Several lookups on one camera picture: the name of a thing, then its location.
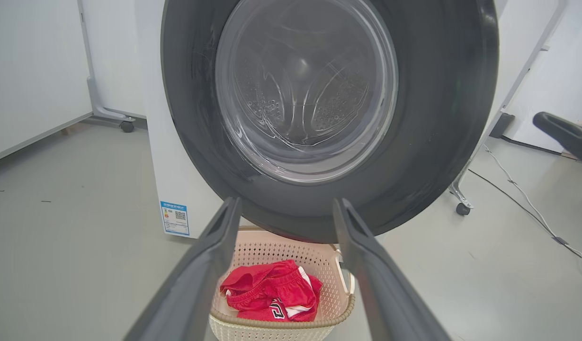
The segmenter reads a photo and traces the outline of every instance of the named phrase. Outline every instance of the plastic laundry basket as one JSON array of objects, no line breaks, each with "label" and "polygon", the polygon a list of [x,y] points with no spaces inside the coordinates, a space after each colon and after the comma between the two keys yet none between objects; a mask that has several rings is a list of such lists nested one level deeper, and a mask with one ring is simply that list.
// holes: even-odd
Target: plastic laundry basket
[{"label": "plastic laundry basket", "polygon": [[346,288],[340,252],[331,244],[313,244],[280,237],[258,228],[241,227],[236,238],[232,266],[220,278],[217,288],[239,266],[268,264],[294,259],[310,275],[322,282],[321,299],[314,322],[266,322],[239,319],[230,310],[225,296],[216,290],[209,323],[220,341],[278,340],[320,341],[354,309],[354,277]]}]

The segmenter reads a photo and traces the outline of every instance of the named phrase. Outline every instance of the front-load washing machine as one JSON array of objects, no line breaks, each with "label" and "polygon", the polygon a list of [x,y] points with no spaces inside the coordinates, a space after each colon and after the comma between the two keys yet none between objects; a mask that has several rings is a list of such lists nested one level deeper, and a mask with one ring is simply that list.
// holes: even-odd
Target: front-load washing machine
[{"label": "front-load washing machine", "polygon": [[285,237],[335,242],[334,198],[384,233],[453,181],[492,105],[492,0],[138,0],[135,11],[165,233],[198,237],[225,197]]}]

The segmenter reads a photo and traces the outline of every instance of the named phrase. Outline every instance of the white wall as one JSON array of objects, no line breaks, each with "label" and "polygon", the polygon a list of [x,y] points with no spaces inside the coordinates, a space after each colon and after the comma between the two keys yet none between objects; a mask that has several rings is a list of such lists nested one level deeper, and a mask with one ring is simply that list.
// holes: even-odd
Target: white wall
[{"label": "white wall", "polygon": [[90,113],[88,75],[75,1],[0,0],[0,157]]},{"label": "white wall", "polygon": [[562,146],[533,125],[540,111],[582,121],[582,0],[568,0],[561,22],[505,109],[516,115],[505,136],[561,152]]},{"label": "white wall", "polygon": [[501,105],[507,99],[546,26],[550,22],[558,0],[501,0],[499,16],[499,73],[486,125],[492,123]]},{"label": "white wall", "polygon": [[95,80],[103,106],[146,117],[135,0],[83,0]]}]

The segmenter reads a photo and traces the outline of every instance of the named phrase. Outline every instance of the caster wheel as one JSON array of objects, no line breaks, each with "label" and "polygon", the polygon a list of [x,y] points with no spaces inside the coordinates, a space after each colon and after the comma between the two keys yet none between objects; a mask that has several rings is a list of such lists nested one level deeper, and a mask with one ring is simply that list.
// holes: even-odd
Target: caster wheel
[{"label": "caster wheel", "polygon": [[455,208],[455,212],[457,212],[457,214],[459,215],[468,215],[470,214],[470,208],[466,207],[466,205],[459,203],[459,205],[457,205],[457,208]]},{"label": "caster wheel", "polygon": [[125,133],[132,132],[134,128],[135,128],[135,126],[131,122],[122,121],[120,123],[120,129],[122,129],[122,131],[124,131]]}]

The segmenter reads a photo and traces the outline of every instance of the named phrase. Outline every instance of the wheel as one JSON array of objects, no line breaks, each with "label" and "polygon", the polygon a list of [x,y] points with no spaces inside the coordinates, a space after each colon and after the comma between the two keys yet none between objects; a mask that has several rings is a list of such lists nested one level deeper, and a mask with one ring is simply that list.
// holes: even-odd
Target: wheel
[{"label": "wheel", "polygon": [[462,203],[459,203],[459,205],[457,205],[457,208],[455,208],[455,212],[457,212],[457,214],[459,215],[468,215],[470,214],[470,208]]},{"label": "wheel", "polygon": [[125,133],[132,132],[134,128],[135,128],[135,126],[131,122],[122,121],[120,123],[120,129],[122,129],[122,131],[124,131]]},{"label": "wheel", "polygon": [[378,235],[453,182],[492,106],[497,38],[492,0],[168,0],[161,69],[209,186],[260,227],[332,243],[334,198]]}]

